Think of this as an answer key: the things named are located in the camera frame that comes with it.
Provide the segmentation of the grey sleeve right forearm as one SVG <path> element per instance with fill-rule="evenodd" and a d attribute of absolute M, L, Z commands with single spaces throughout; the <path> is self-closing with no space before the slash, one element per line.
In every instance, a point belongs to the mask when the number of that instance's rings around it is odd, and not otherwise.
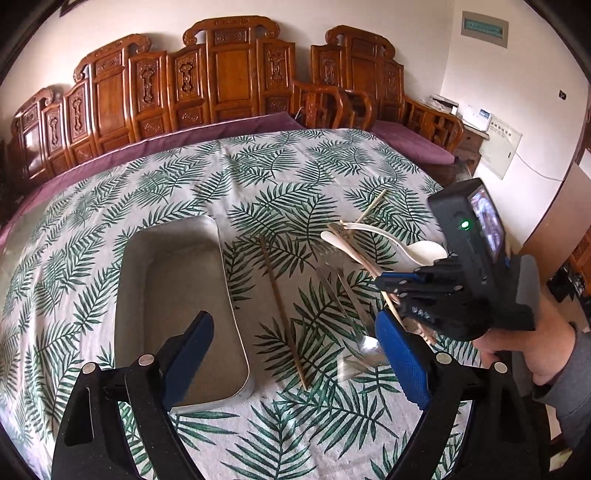
<path fill-rule="evenodd" d="M 533 398 L 556 410 L 562 434 L 575 449 L 590 428 L 590 333 L 576 332 L 573 352 L 552 384 L 536 386 Z"/>

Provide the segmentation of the person's right hand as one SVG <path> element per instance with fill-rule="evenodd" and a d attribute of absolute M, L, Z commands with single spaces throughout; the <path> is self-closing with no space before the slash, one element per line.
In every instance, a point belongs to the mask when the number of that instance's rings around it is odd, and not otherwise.
<path fill-rule="evenodd" d="M 576 332 L 545 296 L 540 298 L 538 324 L 534 331 L 490 329 L 473 345 L 488 368 L 501 351 L 520 352 L 536 385 L 551 383 L 567 365 L 576 342 Z"/>

